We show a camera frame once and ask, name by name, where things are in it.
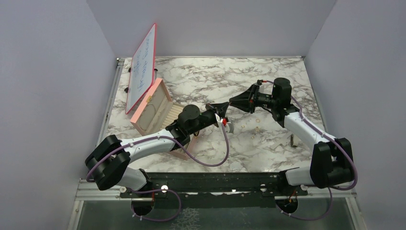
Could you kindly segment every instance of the gray wall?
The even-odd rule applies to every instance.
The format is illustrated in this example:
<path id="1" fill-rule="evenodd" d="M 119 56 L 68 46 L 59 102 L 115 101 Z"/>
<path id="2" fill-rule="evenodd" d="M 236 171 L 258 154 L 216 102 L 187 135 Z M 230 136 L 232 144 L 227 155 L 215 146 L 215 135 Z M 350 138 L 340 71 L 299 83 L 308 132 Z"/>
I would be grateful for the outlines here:
<path id="1" fill-rule="evenodd" d="M 0 229 L 65 229 L 115 55 L 85 0 L 0 3 Z"/>
<path id="2" fill-rule="evenodd" d="M 305 59 L 329 132 L 348 137 L 368 229 L 404 229 L 406 3 L 338 0 Z"/>
<path id="3" fill-rule="evenodd" d="M 152 23 L 159 56 L 304 56 L 335 0 L 87 0 L 114 53 Z"/>

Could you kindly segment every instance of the whiteboard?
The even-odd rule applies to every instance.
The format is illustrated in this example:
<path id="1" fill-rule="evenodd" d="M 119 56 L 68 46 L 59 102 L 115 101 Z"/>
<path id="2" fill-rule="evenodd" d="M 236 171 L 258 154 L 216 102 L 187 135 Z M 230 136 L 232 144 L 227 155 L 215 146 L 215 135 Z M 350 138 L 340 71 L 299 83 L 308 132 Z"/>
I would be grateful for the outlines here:
<path id="1" fill-rule="evenodd" d="M 131 60 L 125 114 L 143 98 L 154 83 L 157 24 L 154 23 Z"/>

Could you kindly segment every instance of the screw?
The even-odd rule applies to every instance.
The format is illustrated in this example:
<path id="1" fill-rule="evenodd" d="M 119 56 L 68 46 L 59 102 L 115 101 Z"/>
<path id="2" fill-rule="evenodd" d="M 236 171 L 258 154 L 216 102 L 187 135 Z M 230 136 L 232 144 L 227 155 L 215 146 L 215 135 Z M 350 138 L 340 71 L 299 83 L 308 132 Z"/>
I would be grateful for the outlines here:
<path id="1" fill-rule="evenodd" d="M 127 188 L 124 186 L 120 187 L 120 193 L 125 193 L 127 191 Z"/>

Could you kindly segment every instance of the glass panel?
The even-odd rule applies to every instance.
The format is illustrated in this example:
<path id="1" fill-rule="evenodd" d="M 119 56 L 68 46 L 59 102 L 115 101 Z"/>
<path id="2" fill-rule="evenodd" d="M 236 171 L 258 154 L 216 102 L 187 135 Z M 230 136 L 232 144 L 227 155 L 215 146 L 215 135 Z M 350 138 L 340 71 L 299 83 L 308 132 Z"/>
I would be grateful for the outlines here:
<path id="1" fill-rule="evenodd" d="M 327 208 L 328 199 L 300 199 L 295 215 L 315 217 Z M 152 210 L 148 217 L 167 218 L 174 209 Z M 353 230 L 352 219 L 345 198 L 335 198 L 330 214 L 319 221 L 302 221 L 289 218 L 276 208 L 208 208 L 184 209 L 169 222 L 156 223 L 133 218 L 130 201 L 85 201 L 79 221 L 80 230 Z"/>

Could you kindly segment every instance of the white marble pattern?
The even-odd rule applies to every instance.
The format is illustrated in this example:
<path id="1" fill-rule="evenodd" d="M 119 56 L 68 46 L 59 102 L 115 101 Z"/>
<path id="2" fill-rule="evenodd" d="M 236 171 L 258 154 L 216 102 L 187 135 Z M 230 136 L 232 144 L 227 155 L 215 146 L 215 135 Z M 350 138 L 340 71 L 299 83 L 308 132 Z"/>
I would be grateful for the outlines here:
<path id="1" fill-rule="evenodd" d="M 118 138 L 139 137 L 130 123 L 134 112 L 124 113 L 131 59 L 127 59 L 108 127 L 108 135 Z M 284 77 L 291 81 L 293 96 L 304 106 L 304 114 L 319 127 L 322 121 L 310 82 L 301 58 L 220 58 L 158 57 L 158 77 L 164 82 L 174 101 L 195 104 L 201 111 L 207 102 L 222 103 L 245 91 L 257 79 Z M 265 88 L 271 92 L 271 85 Z M 205 167 L 189 159 L 181 160 L 166 153 L 154 154 L 133 162 L 131 168 L 148 172 L 278 172 L 310 164 L 311 154 L 302 142 L 297 148 L 289 144 L 270 146 L 288 130 L 280 127 L 272 116 L 257 109 L 254 114 L 229 107 L 227 116 L 235 123 L 234 134 L 228 134 L 230 156 L 219 167 Z M 225 156 L 226 145 L 218 128 L 211 126 L 200 132 L 192 154 L 203 162 L 214 164 Z"/>

